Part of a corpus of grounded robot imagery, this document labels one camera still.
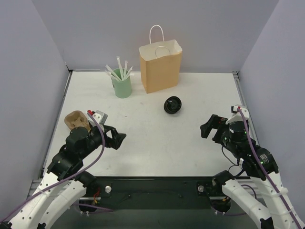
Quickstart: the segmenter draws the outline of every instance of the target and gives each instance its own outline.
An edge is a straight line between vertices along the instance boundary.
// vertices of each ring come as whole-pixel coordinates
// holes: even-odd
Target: paper bag
[[[155,26],[161,29],[162,42],[151,42],[151,32]],[[182,48],[176,40],[164,41],[160,25],[151,27],[149,42],[150,44],[139,48],[141,79],[146,93],[176,86],[179,81]]]

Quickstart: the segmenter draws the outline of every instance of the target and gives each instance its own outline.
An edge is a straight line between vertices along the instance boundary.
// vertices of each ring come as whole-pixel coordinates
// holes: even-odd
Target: bolt
[[[110,186],[106,186],[106,187],[105,187],[105,192],[106,192],[106,193],[110,193],[110,192],[111,192],[111,189],[112,189],[112,188],[111,188]]]
[[[199,191],[199,192],[203,192],[203,191],[204,191],[203,185],[198,186],[198,191]]]

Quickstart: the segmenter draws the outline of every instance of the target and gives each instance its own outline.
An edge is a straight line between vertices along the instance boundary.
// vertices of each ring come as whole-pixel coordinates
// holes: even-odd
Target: green pen holder
[[[119,68],[114,69],[113,71],[121,78]],[[130,76],[124,81],[116,81],[114,79],[111,80],[114,88],[114,93],[118,98],[124,99],[132,94],[132,83],[130,81]]]

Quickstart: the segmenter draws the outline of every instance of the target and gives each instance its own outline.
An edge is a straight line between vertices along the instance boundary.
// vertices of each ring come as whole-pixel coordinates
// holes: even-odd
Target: black lens
[[[181,100],[177,96],[172,96],[165,101],[164,110],[172,115],[178,112],[181,106],[182,106]]]

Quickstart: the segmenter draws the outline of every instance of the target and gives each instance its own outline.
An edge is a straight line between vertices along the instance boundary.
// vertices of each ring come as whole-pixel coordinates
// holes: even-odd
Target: gray wall
[[[305,1],[280,0],[241,69],[260,145],[269,149],[305,220]]]
[[[278,0],[32,0],[70,69],[116,56],[139,69],[149,29],[183,48],[182,72],[240,70]],[[155,30],[152,40],[161,37]]]
[[[0,31],[2,218],[38,177],[68,71],[31,0],[0,1]]]

